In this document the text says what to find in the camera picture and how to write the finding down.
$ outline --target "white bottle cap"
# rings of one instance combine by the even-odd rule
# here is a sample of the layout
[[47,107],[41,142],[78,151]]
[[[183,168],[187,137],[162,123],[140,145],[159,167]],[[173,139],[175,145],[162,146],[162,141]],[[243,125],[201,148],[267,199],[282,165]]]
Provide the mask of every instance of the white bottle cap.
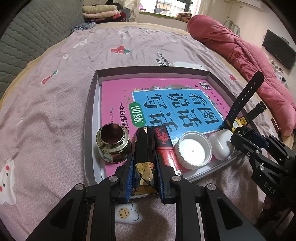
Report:
[[178,140],[175,152],[179,163],[190,170],[206,165],[212,158],[211,143],[197,131],[185,132]]

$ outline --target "gray quilted cushion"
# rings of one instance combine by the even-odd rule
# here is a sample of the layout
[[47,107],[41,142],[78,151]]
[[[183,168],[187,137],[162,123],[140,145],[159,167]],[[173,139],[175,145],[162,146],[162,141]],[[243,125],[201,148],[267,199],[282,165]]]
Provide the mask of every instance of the gray quilted cushion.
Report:
[[27,63],[84,23],[79,0],[32,0],[0,39],[0,99]]

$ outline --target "folded clothes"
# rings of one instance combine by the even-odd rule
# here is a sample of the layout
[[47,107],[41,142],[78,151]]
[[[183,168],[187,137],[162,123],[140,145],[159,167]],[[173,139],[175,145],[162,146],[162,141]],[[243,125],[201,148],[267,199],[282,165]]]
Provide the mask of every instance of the folded clothes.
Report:
[[126,14],[124,12],[119,13],[120,16],[118,17],[117,15],[114,15],[112,17],[108,17],[108,18],[87,18],[85,19],[85,21],[87,23],[110,23],[110,22],[126,22]]
[[85,13],[101,13],[116,10],[115,5],[96,5],[96,6],[83,6],[82,12]]
[[117,10],[101,12],[101,13],[93,13],[93,14],[88,14],[84,12],[83,17],[84,18],[107,18],[107,17],[112,17],[117,13],[118,13]]

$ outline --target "window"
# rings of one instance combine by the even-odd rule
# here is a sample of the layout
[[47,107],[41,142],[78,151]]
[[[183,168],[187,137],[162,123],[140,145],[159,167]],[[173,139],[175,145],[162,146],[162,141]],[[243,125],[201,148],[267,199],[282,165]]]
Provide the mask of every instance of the window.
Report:
[[192,3],[191,0],[141,0],[140,10],[174,16],[178,12],[190,12]]

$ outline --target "television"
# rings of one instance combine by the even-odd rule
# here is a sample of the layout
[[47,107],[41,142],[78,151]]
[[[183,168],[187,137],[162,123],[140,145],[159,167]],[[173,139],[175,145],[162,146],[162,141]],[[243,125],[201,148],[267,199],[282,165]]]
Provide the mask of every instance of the television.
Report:
[[292,69],[296,59],[296,52],[284,39],[268,29],[262,46],[288,70]]

